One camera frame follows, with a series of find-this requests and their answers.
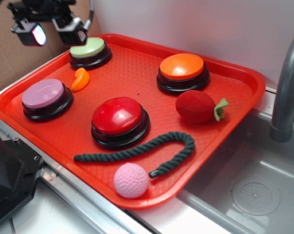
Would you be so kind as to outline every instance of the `button cap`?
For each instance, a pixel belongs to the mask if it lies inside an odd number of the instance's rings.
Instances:
[[[63,94],[64,87],[60,80],[45,79],[30,86],[22,96],[23,104],[30,109],[48,106]]]
[[[142,116],[140,104],[129,97],[109,100],[93,114],[93,125],[98,132],[118,135],[133,129]]]
[[[104,40],[101,38],[88,38],[85,45],[72,46],[70,53],[75,58],[86,58],[98,54],[104,49]]]
[[[186,80],[198,76],[204,69],[203,59],[194,54],[182,53],[167,57],[160,64],[163,76],[173,80]]]

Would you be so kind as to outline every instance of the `red tray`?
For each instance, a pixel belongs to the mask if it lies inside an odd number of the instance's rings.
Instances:
[[[104,66],[89,71],[90,82],[74,93],[73,105],[65,114],[48,122],[31,122],[22,112],[21,97],[27,88],[42,79],[56,78],[71,87],[75,69],[69,64],[69,51],[0,95],[0,118],[114,204],[126,209],[152,207],[177,195],[261,98],[265,83],[253,70],[201,56],[210,71],[210,82],[203,91],[216,103],[226,98],[230,105],[225,108],[226,117],[221,122],[211,119],[203,124],[186,123],[175,110],[176,96],[161,92],[156,81],[163,59],[182,51],[115,34],[100,37],[113,56]],[[74,155],[111,152],[95,144],[91,119],[98,106],[117,97],[133,98],[148,112],[151,129],[141,144],[170,131],[186,132],[196,141],[195,152],[177,169],[150,179],[147,192],[138,199],[122,198],[114,189],[114,174],[126,161],[73,161]],[[128,161],[150,172],[183,147],[182,143],[167,143]]]

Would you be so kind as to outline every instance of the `white wall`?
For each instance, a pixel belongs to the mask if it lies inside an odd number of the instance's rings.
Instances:
[[[117,33],[260,72],[276,88],[294,37],[294,0],[95,0]]]

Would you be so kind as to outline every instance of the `pink ball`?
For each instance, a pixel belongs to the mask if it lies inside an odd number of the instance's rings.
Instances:
[[[114,175],[114,186],[124,198],[138,198],[148,188],[149,178],[146,171],[137,164],[125,163]]]

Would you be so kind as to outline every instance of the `purple button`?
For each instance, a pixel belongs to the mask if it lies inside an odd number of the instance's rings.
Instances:
[[[27,108],[42,108],[58,100],[63,91],[60,80],[45,79],[29,87],[22,96],[22,102]]]

